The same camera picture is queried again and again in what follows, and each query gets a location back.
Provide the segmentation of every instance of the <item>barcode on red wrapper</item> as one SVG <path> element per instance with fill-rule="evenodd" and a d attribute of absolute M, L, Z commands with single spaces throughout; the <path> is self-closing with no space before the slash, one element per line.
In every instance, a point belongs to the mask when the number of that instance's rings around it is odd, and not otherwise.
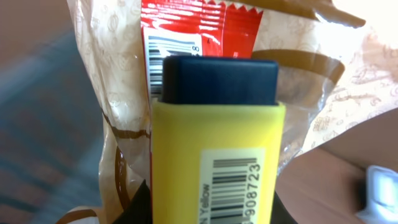
<path fill-rule="evenodd" d="M 265 149 L 205 150 L 199 224 L 255 224 Z"/>
<path fill-rule="evenodd" d="M 171 55 L 202 56 L 201 35 L 144 28 L 144 50 L 151 97 L 162 91 L 163 60 Z"/>

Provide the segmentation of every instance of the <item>highlighter marker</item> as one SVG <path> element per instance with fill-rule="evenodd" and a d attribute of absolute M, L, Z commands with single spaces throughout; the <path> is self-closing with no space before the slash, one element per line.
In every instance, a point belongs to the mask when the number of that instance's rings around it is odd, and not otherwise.
<path fill-rule="evenodd" d="M 284 105 L 273 61 L 171 56 L 152 104 L 154 224 L 269 223 Z"/>

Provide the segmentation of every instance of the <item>plastic bag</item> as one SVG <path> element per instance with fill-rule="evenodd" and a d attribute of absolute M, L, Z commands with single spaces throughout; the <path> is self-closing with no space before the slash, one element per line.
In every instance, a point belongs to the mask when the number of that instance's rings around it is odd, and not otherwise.
<path fill-rule="evenodd" d="M 344 123 L 348 128 L 353 126 L 350 125 L 351 120 L 356 114 L 362 113 L 361 110 L 353 110 L 348 117 L 339 112 L 334 114 L 335 117 L 332 120 L 329 119 L 328 122 L 324 121 L 326 118 L 322 115 L 328 111 L 346 110 L 357 104 L 353 92 L 350 95 L 346 94 L 348 88 L 352 91 L 363 92 L 368 90 L 369 85 L 386 84 L 389 89 L 384 91 L 391 93 L 391 96 L 396 96 L 393 88 L 396 86 L 394 73 L 382 76 L 382 72 L 378 70 L 379 67 L 372 67 L 369 61 L 364 62 L 363 73 L 366 74 L 365 76 L 371 75 L 374 82 L 369 82 L 365 88 L 360 82 L 351 82 L 351 80 L 357 80 L 357 73 L 354 72 L 358 70 L 356 62 L 366 55 L 363 50 L 355 52 L 362 43 L 362 36 L 369 30 L 359 28 L 364 24 L 363 20 L 336 10 L 332 3 L 326 1 L 247 0 L 243 3 L 259 6 L 262 9 L 241 3 L 196 2 L 198 5 L 234 7 L 236 11 L 251 10 L 261 15 L 256 38 L 251 43 L 254 51 L 252 57 L 279 61 L 281 67 L 278 99 L 287 105 L 280 168 L 295 155 L 342 133 L 342 130 L 335 131 L 336 126 L 324 124 L 333 121 L 337 125 Z M 109 126 L 109 130 L 112 130 L 106 135 L 104 143 L 103 158 L 100 163 L 102 171 L 99 173 L 100 185 L 113 184 L 109 178 L 115 179 L 113 175 L 117 174 L 108 167 L 117 164 L 113 161 L 117 157 L 105 155 L 116 155 L 118 147 L 128 164 L 126 170 L 130 175 L 126 177 L 126 183 L 131 184 L 128 187 L 130 190 L 127 191 L 128 196 L 132 197 L 142 179 L 149 180 L 150 97 L 148 87 L 150 87 L 150 82 L 147 83 L 147 78 L 150 81 L 150 77 L 146 76 L 141 36 L 141 27 L 144 26 L 140 22 L 141 2 L 138 0 L 68 0 L 68 4 L 78 48 L 103 109 L 105 126 Z M 167 22 L 173 16 L 179 15 L 158 14 L 157 20 Z M 384 55 L 382 57 L 393 60 L 397 55 L 394 47 L 396 46 L 378 47 L 377 50 L 380 50 L 380 55 Z M 250 57 L 243 54 L 234 55 L 234 51 L 228 56 Z M 329 95 L 334 98 L 334 101 L 331 100 L 332 97 L 326 100 Z M 384 96 L 386 95 L 374 92 L 373 97 L 381 101 L 374 101 L 375 106 L 366 108 L 366 113 L 377 114 L 381 106 L 383 111 L 398 106 L 391 98 Z M 322 116 L 318 115 L 324 107 Z M 369 118 L 361 117 L 355 122 L 362 122 Z M 105 204 L 109 202 L 119 203 L 119 205 L 105 208 L 113 213 L 107 218 L 109 222 L 123 210 L 122 204 L 125 203 L 119 197 L 117 200 L 114 199 L 115 196 L 106 196 L 118 194 L 116 189 L 120 188 L 115 186 L 118 186 L 116 182 L 114 186 L 100 187 L 105 207 Z"/>

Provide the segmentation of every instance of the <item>white sticker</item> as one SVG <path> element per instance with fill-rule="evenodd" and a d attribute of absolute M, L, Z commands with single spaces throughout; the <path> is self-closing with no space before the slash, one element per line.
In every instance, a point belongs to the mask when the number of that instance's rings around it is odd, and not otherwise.
<path fill-rule="evenodd" d="M 145 63 L 151 97 L 162 90 L 163 60 L 171 55 L 202 56 L 201 35 L 144 28 Z"/>
<path fill-rule="evenodd" d="M 256 224 L 265 149 L 204 150 L 199 224 Z"/>

